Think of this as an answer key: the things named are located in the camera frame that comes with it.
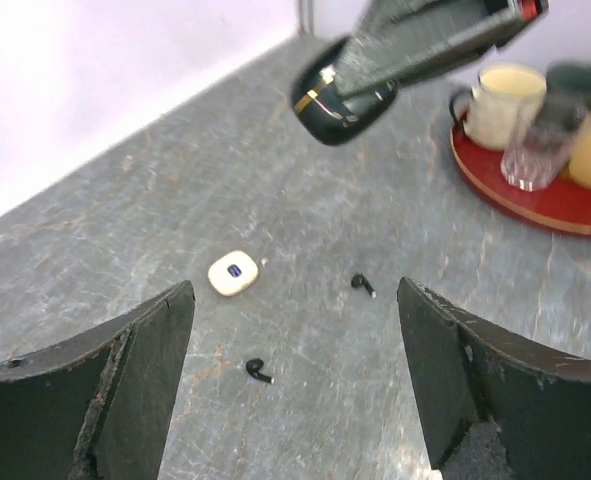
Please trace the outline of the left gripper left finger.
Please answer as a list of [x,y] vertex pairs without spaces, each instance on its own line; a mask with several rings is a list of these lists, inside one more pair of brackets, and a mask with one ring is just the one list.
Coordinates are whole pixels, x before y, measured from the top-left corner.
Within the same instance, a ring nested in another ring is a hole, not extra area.
[[155,479],[193,325],[182,281],[0,363],[0,479]]

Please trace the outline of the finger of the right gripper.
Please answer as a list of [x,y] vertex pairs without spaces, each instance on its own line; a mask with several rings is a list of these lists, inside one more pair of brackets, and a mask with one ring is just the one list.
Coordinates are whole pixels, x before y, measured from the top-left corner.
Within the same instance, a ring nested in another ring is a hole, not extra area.
[[337,92],[446,74],[504,47],[548,9],[547,1],[373,1],[334,62]]

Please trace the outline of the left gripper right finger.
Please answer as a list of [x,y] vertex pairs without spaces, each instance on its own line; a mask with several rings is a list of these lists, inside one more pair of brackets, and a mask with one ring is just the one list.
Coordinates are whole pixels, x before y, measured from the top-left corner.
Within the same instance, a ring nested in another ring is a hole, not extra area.
[[519,479],[591,479],[591,360],[467,312],[404,277],[401,333],[432,468],[492,422]]

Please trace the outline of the black earbud charging case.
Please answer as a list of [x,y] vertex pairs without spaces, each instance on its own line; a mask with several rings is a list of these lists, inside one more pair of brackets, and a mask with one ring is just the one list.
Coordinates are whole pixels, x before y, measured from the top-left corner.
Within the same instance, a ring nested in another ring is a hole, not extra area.
[[328,46],[294,80],[291,108],[303,127],[321,144],[348,143],[378,120],[397,97],[391,82],[365,93],[342,98],[337,93],[334,63],[348,38]]

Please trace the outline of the beige earbud charging case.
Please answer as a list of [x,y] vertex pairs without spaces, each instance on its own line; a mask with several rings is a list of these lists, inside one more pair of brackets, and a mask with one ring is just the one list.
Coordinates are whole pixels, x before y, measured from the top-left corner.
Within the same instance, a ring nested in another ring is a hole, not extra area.
[[216,260],[207,272],[211,286],[225,297],[241,293],[258,275],[259,267],[256,262],[241,250],[231,251]]

